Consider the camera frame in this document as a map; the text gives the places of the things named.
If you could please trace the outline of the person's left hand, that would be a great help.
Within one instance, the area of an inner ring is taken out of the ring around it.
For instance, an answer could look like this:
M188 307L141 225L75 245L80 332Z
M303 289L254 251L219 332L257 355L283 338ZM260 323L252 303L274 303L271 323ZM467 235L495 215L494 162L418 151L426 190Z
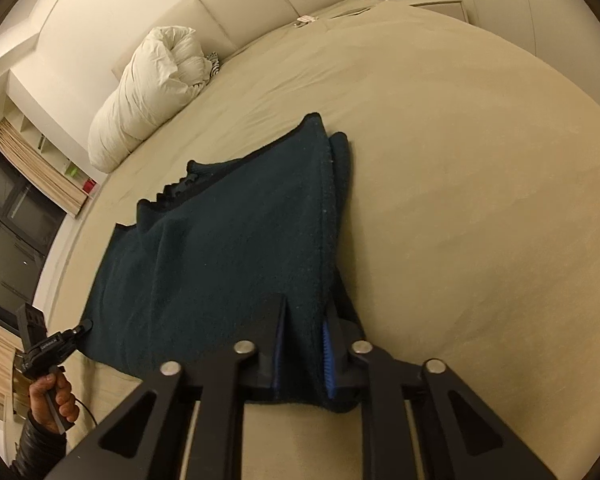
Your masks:
M33 420L52 434L64 434L79 418L76 396L61 370L32 382L29 400Z

